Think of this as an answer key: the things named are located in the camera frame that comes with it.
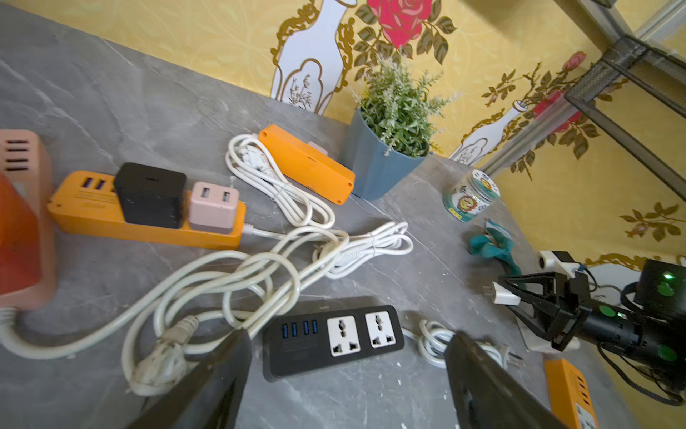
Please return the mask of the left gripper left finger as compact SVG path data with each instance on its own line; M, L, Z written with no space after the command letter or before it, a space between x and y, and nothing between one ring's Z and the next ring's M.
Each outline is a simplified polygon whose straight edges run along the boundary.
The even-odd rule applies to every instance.
M232 332L130 427L235 427L251 360L248 332Z

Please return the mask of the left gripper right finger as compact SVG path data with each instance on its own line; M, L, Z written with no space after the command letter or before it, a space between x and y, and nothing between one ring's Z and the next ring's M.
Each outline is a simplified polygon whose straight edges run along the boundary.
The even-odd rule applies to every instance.
M465 332L445 351L448 380L461 428L563 428Z

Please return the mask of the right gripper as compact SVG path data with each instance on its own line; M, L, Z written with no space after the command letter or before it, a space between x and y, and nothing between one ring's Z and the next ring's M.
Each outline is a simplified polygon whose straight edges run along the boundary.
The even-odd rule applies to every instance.
M551 341L555 350L565 350L573 338L608 351L638 348L638 318L626 309L591 298L587 275L508 275L498 283L521 302L534 306L532 316L520 306L508 309L536 336Z

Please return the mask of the small white USB charger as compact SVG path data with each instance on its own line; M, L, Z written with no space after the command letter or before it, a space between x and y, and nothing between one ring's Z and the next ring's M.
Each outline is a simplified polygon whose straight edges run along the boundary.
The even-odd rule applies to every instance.
M496 305L517 307L521 302L520 297L498 282L492 282L490 285L483 286L482 290L492 303Z

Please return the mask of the black power strip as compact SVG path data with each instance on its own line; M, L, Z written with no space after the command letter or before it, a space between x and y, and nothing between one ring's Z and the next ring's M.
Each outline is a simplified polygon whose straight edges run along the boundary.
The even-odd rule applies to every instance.
M264 376L276 382L389 354L405 344L390 305L280 316L263 334Z

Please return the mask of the pink power strip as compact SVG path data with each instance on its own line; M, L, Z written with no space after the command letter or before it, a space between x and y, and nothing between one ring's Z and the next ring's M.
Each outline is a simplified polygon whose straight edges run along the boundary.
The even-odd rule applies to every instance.
M55 295L55 234L48 214L52 195L52 162L40 137L30 130L1 131L1 174L14 185L37 216L41 279L26 289L1 293L2 307L35 310Z

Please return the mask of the red cube adapter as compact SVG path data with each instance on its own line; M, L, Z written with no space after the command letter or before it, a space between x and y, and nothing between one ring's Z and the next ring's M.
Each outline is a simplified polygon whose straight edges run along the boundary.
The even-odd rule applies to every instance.
M12 182L1 174L1 293L41 279L39 223Z

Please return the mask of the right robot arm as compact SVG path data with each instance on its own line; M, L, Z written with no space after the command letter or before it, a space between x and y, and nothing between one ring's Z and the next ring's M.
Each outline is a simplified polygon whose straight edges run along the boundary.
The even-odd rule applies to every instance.
M510 309L535 335L549 341L554 350L565 350L573 338L587 341L597 347L600 356L634 390L668 406L683 406L684 329L671 316L649 310L647 303L638 307L627 298L645 286L642 281L622 290L624 308L620 309L591 298L589 280L593 278L582 267L572 277L552 272L509 275L500 278L499 284L532 305L532 316L517 305ZM618 355L629 366L635 362L642 364L646 377L665 394L660 396L636 384L607 352Z

